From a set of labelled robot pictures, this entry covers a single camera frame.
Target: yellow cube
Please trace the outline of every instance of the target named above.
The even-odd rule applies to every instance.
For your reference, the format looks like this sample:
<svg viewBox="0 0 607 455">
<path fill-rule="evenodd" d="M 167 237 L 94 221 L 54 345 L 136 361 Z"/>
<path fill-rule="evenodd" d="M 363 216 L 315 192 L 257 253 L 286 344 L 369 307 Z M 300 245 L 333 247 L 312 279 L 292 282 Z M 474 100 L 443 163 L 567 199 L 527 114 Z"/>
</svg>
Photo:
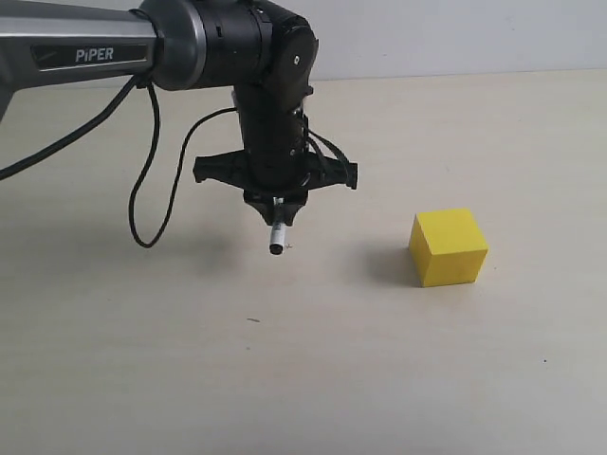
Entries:
<svg viewBox="0 0 607 455">
<path fill-rule="evenodd" d="M 418 213 L 409 249 L 423 287 L 476 282 L 488 254 L 468 209 Z"/>
</svg>

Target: white marker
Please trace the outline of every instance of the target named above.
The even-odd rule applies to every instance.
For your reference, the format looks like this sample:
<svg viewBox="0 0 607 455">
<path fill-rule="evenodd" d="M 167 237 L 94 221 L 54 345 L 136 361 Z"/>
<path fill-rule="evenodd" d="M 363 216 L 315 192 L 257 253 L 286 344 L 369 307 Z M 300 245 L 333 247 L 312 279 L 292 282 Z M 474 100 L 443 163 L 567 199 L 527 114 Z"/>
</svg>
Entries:
<svg viewBox="0 0 607 455">
<path fill-rule="evenodd" d="M 269 252 L 274 256 L 280 256 L 285 251 L 286 224 L 283 217 L 283 202 L 284 199 L 274 199 L 276 216 L 269 238 Z"/>
</svg>

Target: tabletop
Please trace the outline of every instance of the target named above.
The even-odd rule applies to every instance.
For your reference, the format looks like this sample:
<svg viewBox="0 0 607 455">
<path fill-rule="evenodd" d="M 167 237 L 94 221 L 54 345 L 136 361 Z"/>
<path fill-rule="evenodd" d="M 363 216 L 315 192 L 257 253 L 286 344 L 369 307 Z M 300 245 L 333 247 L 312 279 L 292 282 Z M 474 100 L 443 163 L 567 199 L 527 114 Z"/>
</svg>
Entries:
<svg viewBox="0 0 607 455">
<path fill-rule="evenodd" d="M 2 453 L 602 454 L 607 446 L 607 72 L 316 82 L 311 126 L 359 163 L 313 192 L 282 257 L 240 191 L 190 172 L 240 148 L 235 115 L 194 137 L 161 243 L 127 198 L 152 116 L 101 128 L 0 192 Z M 18 93 L 7 166 L 116 89 Z M 230 91 L 159 94 L 137 205 L 157 229 L 190 126 Z M 470 208 L 476 284 L 422 289 L 420 211 Z"/>
</svg>

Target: background wall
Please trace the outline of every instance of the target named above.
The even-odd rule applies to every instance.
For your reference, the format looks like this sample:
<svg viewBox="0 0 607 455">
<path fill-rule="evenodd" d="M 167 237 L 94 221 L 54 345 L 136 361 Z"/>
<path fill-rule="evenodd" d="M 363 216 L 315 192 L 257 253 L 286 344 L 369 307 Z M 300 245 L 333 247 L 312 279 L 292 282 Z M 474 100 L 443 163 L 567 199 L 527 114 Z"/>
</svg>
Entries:
<svg viewBox="0 0 607 455">
<path fill-rule="evenodd" d="M 607 67 L 605 0 L 276 1 L 306 16 L 321 39 L 315 79 Z"/>
</svg>

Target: wooden block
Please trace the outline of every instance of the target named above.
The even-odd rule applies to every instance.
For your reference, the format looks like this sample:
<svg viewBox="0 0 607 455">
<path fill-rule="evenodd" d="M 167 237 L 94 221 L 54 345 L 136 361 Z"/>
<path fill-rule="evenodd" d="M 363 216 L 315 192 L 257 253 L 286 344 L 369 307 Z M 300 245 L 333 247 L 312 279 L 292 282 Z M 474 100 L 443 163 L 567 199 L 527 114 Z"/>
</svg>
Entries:
<svg viewBox="0 0 607 455">
<path fill-rule="evenodd" d="M 476 282 L 488 254 L 469 209 L 418 213 L 409 249 L 423 287 Z"/>
</svg>

